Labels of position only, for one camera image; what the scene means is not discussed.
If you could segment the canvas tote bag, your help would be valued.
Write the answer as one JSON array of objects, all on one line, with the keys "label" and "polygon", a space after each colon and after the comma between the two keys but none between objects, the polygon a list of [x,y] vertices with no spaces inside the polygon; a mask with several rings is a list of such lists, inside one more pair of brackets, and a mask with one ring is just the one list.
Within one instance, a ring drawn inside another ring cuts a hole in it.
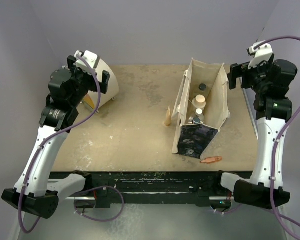
[{"label": "canvas tote bag", "polygon": [[183,74],[172,117],[172,153],[201,159],[228,118],[228,78],[222,63],[191,60]]}]

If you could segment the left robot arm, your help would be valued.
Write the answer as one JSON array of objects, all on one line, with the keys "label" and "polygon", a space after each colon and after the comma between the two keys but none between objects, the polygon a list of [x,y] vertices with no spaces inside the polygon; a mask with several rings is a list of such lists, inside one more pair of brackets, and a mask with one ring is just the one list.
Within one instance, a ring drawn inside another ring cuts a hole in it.
[{"label": "left robot arm", "polygon": [[48,83],[49,94],[39,120],[36,142],[28,163],[13,188],[5,189],[2,200],[18,210],[49,219],[59,203],[75,193],[88,196],[93,191],[89,173],[75,170],[57,183],[49,177],[61,146],[71,130],[80,125],[78,105],[88,94],[97,99],[108,91],[111,74],[107,70],[97,79],[100,57],[90,51],[77,51],[67,58],[67,67],[54,71]]}]

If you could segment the white bottle wooden cap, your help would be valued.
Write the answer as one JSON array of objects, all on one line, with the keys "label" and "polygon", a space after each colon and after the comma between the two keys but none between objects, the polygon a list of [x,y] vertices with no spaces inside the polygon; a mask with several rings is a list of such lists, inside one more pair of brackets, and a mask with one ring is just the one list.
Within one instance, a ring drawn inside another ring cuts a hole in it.
[{"label": "white bottle wooden cap", "polygon": [[204,109],[206,107],[206,98],[201,95],[198,94],[196,97],[193,98],[192,100],[192,105],[196,108],[196,109]]}]

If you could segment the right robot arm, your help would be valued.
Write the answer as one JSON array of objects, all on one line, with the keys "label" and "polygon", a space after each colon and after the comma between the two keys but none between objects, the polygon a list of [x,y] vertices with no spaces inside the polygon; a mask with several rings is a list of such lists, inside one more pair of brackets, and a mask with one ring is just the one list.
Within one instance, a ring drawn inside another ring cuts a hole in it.
[{"label": "right robot arm", "polygon": [[256,165],[249,179],[231,172],[220,171],[212,183],[218,196],[231,191],[239,204],[267,210],[290,201],[291,194],[283,189],[282,162],[285,136],[292,118],[293,104],[286,96],[298,68],[283,59],[263,60],[255,67],[249,63],[232,64],[227,75],[229,88],[235,89],[237,78],[241,88],[255,92],[258,148]]}]

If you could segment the clear square bottle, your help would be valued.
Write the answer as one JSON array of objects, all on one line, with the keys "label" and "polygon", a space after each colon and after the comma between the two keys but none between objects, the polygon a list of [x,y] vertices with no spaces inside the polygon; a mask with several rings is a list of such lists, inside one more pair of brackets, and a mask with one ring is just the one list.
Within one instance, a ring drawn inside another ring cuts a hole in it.
[{"label": "clear square bottle", "polygon": [[206,84],[201,83],[201,84],[198,85],[197,90],[198,90],[201,94],[208,94],[210,88],[209,88]]},{"label": "clear square bottle", "polygon": [[195,124],[201,124],[202,121],[200,120],[200,118],[198,116],[196,116],[196,117],[190,117],[188,123],[195,125]]}]

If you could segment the silver metallic bottle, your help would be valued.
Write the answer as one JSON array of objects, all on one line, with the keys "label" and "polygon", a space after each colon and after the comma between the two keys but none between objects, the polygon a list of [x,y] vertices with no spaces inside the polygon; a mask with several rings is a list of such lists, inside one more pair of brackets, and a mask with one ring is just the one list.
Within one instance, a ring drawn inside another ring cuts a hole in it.
[{"label": "silver metallic bottle", "polygon": [[204,121],[204,114],[203,114],[203,110],[201,108],[197,108],[195,110],[195,115],[197,117],[199,117],[202,122]]}]

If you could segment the clear square bottle front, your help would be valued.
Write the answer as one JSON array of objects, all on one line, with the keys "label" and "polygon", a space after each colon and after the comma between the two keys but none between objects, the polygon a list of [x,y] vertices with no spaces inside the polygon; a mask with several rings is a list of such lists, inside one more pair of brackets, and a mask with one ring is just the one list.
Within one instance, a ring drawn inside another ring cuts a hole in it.
[{"label": "clear square bottle front", "polygon": [[196,116],[196,117],[190,117],[188,123],[195,125],[195,124],[201,124],[202,121],[200,120],[200,118],[198,116]]}]

